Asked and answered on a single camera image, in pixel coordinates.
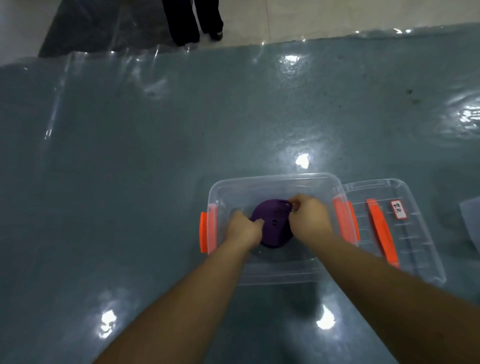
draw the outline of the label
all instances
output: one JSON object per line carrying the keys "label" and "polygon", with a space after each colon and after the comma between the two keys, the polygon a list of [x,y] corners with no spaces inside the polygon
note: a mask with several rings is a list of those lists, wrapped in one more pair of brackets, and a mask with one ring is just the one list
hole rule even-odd
{"label": "label", "polygon": [[397,219],[404,220],[407,218],[407,213],[403,208],[402,201],[393,200],[393,201],[390,201],[390,203],[392,204],[392,209]]}

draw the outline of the shoe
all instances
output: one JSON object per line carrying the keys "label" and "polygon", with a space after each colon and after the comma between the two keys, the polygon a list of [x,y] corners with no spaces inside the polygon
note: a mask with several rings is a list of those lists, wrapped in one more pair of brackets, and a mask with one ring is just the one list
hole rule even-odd
{"label": "shoe", "polygon": [[219,42],[220,40],[222,40],[223,38],[223,32],[219,32],[219,33],[208,33],[208,35],[210,36],[210,39],[215,41],[215,42]]}

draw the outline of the leg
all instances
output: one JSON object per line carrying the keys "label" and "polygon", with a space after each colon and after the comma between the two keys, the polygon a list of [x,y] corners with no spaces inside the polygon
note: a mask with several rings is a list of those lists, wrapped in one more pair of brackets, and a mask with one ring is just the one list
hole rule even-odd
{"label": "leg", "polygon": [[162,0],[168,28],[178,46],[197,43],[200,40],[197,21],[190,0]]}
{"label": "leg", "polygon": [[218,11],[218,0],[195,0],[195,8],[202,32],[209,34],[222,32],[223,21]]}

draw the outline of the purple plastic part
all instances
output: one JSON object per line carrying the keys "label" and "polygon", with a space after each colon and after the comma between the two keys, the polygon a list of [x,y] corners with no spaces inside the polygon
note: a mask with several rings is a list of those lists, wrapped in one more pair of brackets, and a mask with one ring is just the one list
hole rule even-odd
{"label": "purple plastic part", "polygon": [[292,204],[287,200],[266,200],[253,210],[250,220],[261,218],[265,222],[262,229],[262,245],[279,248],[293,237],[288,221],[291,210]]}

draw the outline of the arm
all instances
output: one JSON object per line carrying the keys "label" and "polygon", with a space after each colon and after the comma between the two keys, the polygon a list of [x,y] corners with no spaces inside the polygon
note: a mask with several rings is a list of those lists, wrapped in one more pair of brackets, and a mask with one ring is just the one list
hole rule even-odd
{"label": "arm", "polygon": [[293,234],[400,363],[480,363],[480,308],[336,236],[318,200],[297,195],[290,201]]}
{"label": "arm", "polygon": [[232,298],[248,251],[262,239],[263,223],[251,222],[237,211],[224,243],[143,311],[95,363],[200,362]]}

